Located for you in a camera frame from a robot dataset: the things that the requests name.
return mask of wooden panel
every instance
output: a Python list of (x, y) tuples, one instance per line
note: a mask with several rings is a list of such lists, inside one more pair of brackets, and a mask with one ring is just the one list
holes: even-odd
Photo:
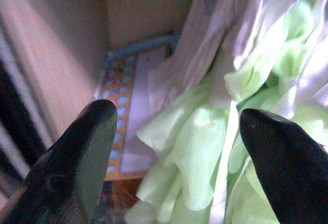
[(0, 0), (54, 139), (92, 100), (108, 46), (106, 0)]
[(192, 0), (107, 0), (110, 47), (182, 28)]

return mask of wooden wall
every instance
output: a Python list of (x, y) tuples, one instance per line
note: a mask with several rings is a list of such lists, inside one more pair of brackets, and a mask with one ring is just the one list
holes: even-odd
[(192, 0), (107, 0), (112, 49), (180, 29)]
[(56, 140), (93, 99), (109, 45), (106, 0), (0, 0), (0, 16)]

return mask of fabric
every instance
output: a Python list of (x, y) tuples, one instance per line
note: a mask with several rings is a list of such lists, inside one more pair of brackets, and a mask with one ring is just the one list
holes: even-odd
[[(178, 95), (199, 84), (211, 67), (218, 47), (221, 46), (220, 49), (224, 52), (221, 54), (225, 55), (225, 60), (223, 61), (221, 56), (221, 63), (214, 67), (217, 71), (214, 80), (216, 85), (211, 92), (211, 102), (219, 105), (222, 96), (227, 98), (228, 94), (224, 91), (223, 78), (228, 78), (225, 74), (242, 67), (244, 72), (249, 72), (264, 47), (267, 51), (274, 52), (285, 34), (279, 34), (272, 27), (276, 23), (281, 24), (281, 17), (298, 0), (211, 0), (211, 4), (215, 6), (210, 15), (204, 12), (204, 4), (206, 5), (207, 1), (193, 1), (174, 55), (149, 73), (152, 113), (158, 113)], [(271, 36), (277, 37), (278, 41), (271, 39)], [(262, 62), (269, 60), (272, 64), (271, 58), (265, 58)], [(262, 68), (266, 72), (261, 74), (261, 80), (254, 86), (255, 91), (264, 83), (271, 65), (264, 64)], [(233, 80), (239, 79), (241, 74), (242, 71), (229, 77)], [(229, 93), (239, 95), (237, 90), (233, 89)]]
[[(305, 107), (315, 94), (309, 90), (322, 88), (316, 78), (326, 74), (313, 74), (315, 62), (324, 58), (314, 53), (325, 42), (322, 12), (326, 0), (287, 0), (276, 13), (273, 5), (277, 1), (281, 0), (268, 0), (263, 7), (254, 26), (255, 41), (234, 71), (228, 70), (238, 58), (223, 42), (202, 82), (178, 96), (138, 132), (159, 162), (143, 180), (137, 193), (140, 202), (126, 215), (128, 223), (142, 223), (144, 218), (148, 223), (209, 223), (211, 202), (216, 198), (225, 199), (220, 209), (225, 223), (277, 222), (240, 134), (231, 150), (222, 150), (231, 101), (236, 102), (239, 113), (245, 108), (262, 108), (298, 121), (316, 109)], [(324, 111), (318, 111), (317, 118), (307, 118), (302, 126), (313, 134), (311, 129), (325, 126), (324, 116)], [(226, 156), (230, 156), (225, 166), (228, 173), (218, 175)], [(215, 188), (216, 181), (225, 181), (226, 190)], [(221, 222), (217, 217), (211, 223)]]

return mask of green tulle fabric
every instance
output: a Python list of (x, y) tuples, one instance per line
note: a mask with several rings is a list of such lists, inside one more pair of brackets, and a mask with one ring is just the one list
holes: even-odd
[[(308, 43), (317, 23), (313, 3), (297, 2), (255, 43), (245, 64), (225, 75), (225, 86), (239, 103), (239, 113), (245, 108), (272, 110), (296, 83), (313, 49)], [(127, 223), (209, 223), (229, 116), (229, 110), (209, 104), (212, 74), (138, 131), (159, 160), (143, 179), (137, 192), (140, 201), (125, 216)], [(323, 139), (328, 135), (325, 109), (298, 104), (292, 120), (327, 145)], [(237, 134), (228, 165), (224, 221), (278, 223), (248, 157)]]

